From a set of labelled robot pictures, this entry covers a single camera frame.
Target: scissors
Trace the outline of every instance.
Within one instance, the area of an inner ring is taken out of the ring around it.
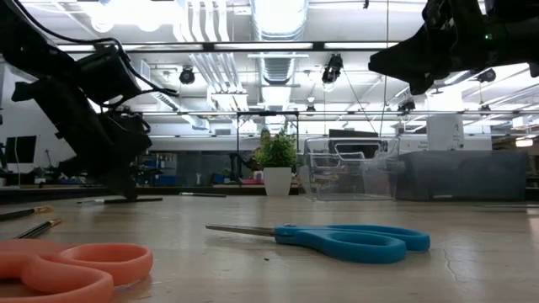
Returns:
[[[150,249],[134,244],[0,241],[0,280],[20,279],[46,294],[0,298],[0,303],[107,303],[115,286],[145,278],[152,265]]]
[[[344,261],[357,263],[395,263],[409,251],[427,251],[430,236],[406,228],[375,225],[295,226],[276,228],[207,225],[207,229],[274,237],[279,244],[318,250]]]

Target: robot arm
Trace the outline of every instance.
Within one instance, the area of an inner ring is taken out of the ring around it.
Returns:
[[[527,62],[539,76],[539,4],[532,0],[429,0],[424,25],[410,39],[371,56],[369,69],[425,93],[450,72]]]
[[[136,84],[135,76],[140,75],[117,40],[96,40],[101,47],[75,61],[29,20],[51,33],[19,0],[0,1],[0,53],[7,63],[38,78],[33,83],[16,83],[12,100],[34,99],[58,129],[56,136],[67,141],[90,175],[127,199],[135,199],[136,184],[129,166],[152,145],[149,126],[137,114],[115,110],[96,114],[88,100],[115,109],[117,104],[145,93]],[[115,45],[103,44],[108,41]],[[119,97],[119,103],[106,104]]]

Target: workbench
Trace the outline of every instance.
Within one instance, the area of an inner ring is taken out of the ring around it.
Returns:
[[[298,197],[165,196],[163,202],[0,205],[0,213],[53,205],[50,214],[0,223],[16,236],[62,218],[42,239],[133,242],[155,256],[151,277],[122,286],[114,302],[535,302],[539,296],[539,210],[487,203],[312,202]],[[346,263],[271,238],[205,229],[205,224],[379,224],[431,235],[426,253],[400,263]],[[0,284],[0,297],[21,294]]]

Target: box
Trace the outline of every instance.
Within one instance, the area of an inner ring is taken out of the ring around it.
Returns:
[[[398,148],[398,138],[307,139],[298,183],[315,200],[393,200]]]

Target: scissor blade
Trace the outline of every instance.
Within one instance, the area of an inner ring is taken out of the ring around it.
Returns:
[[[206,225],[206,229],[211,229],[214,231],[230,231],[248,235],[255,236],[264,236],[264,237],[273,237],[275,236],[274,228],[267,227],[251,227],[251,226],[222,226],[222,225]]]

